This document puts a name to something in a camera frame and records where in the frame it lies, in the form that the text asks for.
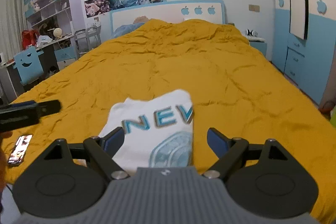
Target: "blue lettering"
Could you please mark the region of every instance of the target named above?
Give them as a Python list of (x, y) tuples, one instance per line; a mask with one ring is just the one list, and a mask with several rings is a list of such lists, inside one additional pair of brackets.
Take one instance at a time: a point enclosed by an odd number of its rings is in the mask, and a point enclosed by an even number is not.
[(125, 134), (131, 133), (131, 126), (139, 128), (141, 130), (149, 130), (151, 128), (145, 115), (139, 116), (139, 119), (140, 119), (140, 122), (134, 121), (134, 120), (123, 120), (122, 121)]
[(193, 120), (193, 116), (194, 116), (193, 106), (191, 106), (191, 108), (188, 110), (188, 112), (186, 112), (183, 105), (177, 105), (176, 109), (180, 112), (182, 120), (184, 121), (184, 123), (190, 124), (191, 121)]
[(157, 127), (166, 127), (171, 126), (176, 123), (176, 119), (165, 120), (167, 118), (173, 117), (174, 112), (172, 112), (171, 107), (167, 107), (165, 109), (157, 110), (154, 112), (154, 121)]

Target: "nightstand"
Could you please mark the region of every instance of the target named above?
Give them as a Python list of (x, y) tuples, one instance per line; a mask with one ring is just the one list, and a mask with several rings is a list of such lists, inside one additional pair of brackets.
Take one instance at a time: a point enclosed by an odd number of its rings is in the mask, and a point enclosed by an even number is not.
[(267, 43), (265, 42), (265, 39), (261, 37), (253, 37), (250, 35), (244, 35), (244, 36), (249, 40), (251, 47), (261, 51), (264, 57), (266, 57)]

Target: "blue chair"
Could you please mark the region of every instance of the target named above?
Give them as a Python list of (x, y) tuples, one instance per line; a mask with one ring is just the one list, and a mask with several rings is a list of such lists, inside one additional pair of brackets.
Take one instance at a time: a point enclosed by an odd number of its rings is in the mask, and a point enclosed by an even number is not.
[(31, 84), (44, 74), (39, 55), (43, 51), (36, 52), (35, 47), (29, 47), (25, 51), (14, 56), (15, 65), (21, 77), (23, 86)]

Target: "blue apple cutout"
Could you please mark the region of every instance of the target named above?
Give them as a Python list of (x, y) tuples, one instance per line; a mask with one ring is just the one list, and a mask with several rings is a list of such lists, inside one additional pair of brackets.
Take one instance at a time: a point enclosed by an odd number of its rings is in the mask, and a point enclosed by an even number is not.
[(203, 14), (202, 8), (200, 6), (198, 6), (198, 8), (195, 8), (195, 14), (196, 15), (202, 15)]
[(284, 0), (279, 0), (279, 6), (282, 8), (284, 6), (285, 2)]
[(209, 13), (209, 15), (214, 15), (216, 13), (215, 8), (213, 6), (208, 8), (208, 13)]
[(189, 9), (187, 6), (181, 9), (181, 13), (185, 16), (189, 15)]
[(320, 14), (325, 14), (326, 11), (327, 11), (327, 5), (322, 1), (322, 0), (319, 0), (317, 2), (317, 11), (320, 13)]

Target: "blue pillow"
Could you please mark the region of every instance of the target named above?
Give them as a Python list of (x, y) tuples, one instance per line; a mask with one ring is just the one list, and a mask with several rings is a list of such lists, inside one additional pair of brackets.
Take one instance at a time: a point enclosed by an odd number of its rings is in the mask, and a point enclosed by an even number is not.
[(113, 38), (121, 37), (122, 35), (128, 34), (130, 32), (135, 31), (137, 28), (141, 27), (144, 25), (143, 22), (140, 23), (134, 23), (134, 24), (129, 24), (129, 25), (121, 25), (119, 28), (115, 30), (115, 32), (112, 35)]

